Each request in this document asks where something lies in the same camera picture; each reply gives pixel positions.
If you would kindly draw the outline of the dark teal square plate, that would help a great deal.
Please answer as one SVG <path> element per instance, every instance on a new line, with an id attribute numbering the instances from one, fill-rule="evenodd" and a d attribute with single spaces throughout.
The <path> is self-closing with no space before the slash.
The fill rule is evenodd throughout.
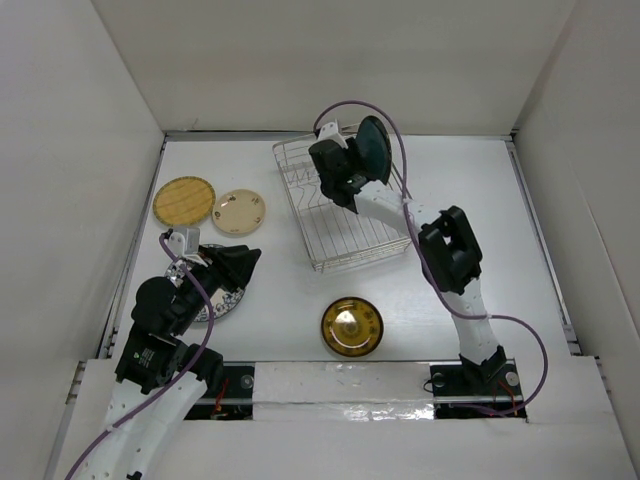
<path id="1" fill-rule="evenodd" d="M 373 115 L 365 117 L 359 124 L 355 143 L 364 173 L 372 180 L 387 184 L 391 174 L 392 150 L 382 121 Z"/>

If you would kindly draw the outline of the blue white floral plate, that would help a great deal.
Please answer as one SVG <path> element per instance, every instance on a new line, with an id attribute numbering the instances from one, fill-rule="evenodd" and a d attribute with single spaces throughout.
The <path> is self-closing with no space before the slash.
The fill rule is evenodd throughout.
<path id="1" fill-rule="evenodd" d="M 179 288 L 187 278 L 182 266 L 189 271 L 196 267 L 211 266 L 213 260 L 207 249 L 218 252 L 224 245 L 216 243 L 203 244 L 199 247 L 198 259 L 191 255 L 188 258 L 179 257 L 172 261 L 167 267 L 164 277 L 167 278 L 176 288 Z M 211 291 L 210 301 L 216 311 L 216 318 L 220 319 L 228 315 L 242 300 L 245 290 L 241 287 L 219 286 L 215 291 Z"/>

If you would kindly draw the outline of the gold brown patterned plate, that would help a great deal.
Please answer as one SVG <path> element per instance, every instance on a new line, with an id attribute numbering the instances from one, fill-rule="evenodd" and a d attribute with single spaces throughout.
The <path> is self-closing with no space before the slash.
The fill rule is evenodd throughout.
<path id="1" fill-rule="evenodd" d="M 335 354 L 359 358 L 375 351 L 384 335 L 379 310 L 361 297 L 343 297 L 332 302 L 320 321 L 324 344 Z"/>

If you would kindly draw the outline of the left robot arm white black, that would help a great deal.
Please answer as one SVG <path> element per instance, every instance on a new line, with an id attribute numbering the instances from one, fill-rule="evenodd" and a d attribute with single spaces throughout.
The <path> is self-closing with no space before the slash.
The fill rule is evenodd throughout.
<path id="1" fill-rule="evenodd" d="M 211 298 L 219 290 L 243 291 L 261 252 L 215 245 L 199 247 L 192 261 L 168 255 L 182 280 L 156 276 L 139 286 L 102 431 L 70 468 L 69 479 L 153 478 L 191 408 L 225 390 L 223 357 L 206 340 L 220 315 Z M 200 312 L 207 314 L 206 339 L 187 345 L 181 337 Z"/>

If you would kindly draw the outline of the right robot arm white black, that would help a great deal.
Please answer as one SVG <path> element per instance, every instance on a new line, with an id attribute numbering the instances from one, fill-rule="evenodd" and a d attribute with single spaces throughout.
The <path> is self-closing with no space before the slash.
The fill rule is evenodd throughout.
<path id="1" fill-rule="evenodd" d="M 409 236 L 424 277 L 454 321 L 463 384 L 474 393 L 484 393 L 494 386 L 506 355 L 484 307 L 480 289 L 482 252 L 464 211 L 456 206 L 431 211 L 391 189 L 388 140 L 318 140 L 309 154 L 325 197 Z"/>

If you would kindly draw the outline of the cream plate with red marks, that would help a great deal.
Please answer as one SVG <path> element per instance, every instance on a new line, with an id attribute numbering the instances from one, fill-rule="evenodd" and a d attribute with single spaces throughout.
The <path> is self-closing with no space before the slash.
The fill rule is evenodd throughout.
<path id="1" fill-rule="evenodd" d="M 257 192 L 236 189 L 223 194 L 216 201 L 211 216 L 220 231 L 230 235 L 246 235 L 262 225 L 266 212 L 266 202 Z"/>

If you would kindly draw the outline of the yellow woven round plate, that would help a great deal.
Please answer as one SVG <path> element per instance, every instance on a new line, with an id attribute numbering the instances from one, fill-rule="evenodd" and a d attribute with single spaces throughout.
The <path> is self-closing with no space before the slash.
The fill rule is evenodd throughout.
<path id="1" fill-rule="evenodd" d="M 152 211 L 167 227 L 196 226 L 211 214 L 215 201 L 215 190 L 208 181 L 197 176 L 182 176 L 158 190 Z"/>

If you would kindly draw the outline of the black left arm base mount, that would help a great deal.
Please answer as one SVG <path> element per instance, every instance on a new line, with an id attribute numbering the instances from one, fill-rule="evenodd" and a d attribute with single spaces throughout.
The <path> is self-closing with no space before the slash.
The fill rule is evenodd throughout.
<path id="1" fill-rule="evenodd" d="M 207 393 L 189 410 L 192 421 L 237 421 L 253 418 L 255 364 L 231 362 L 223 369 L 223 380 L 215 393 Z"/>

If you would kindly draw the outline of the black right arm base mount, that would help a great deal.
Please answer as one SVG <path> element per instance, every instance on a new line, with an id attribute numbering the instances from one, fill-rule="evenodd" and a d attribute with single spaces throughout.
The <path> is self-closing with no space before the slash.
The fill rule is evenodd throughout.
<path id="1" fill-rule="evenodd" d="M 504 353 L 481 367 L 462 358 L 431 363 L 422 388 L 438 420 L 527 417 L 515 362 Z"/>

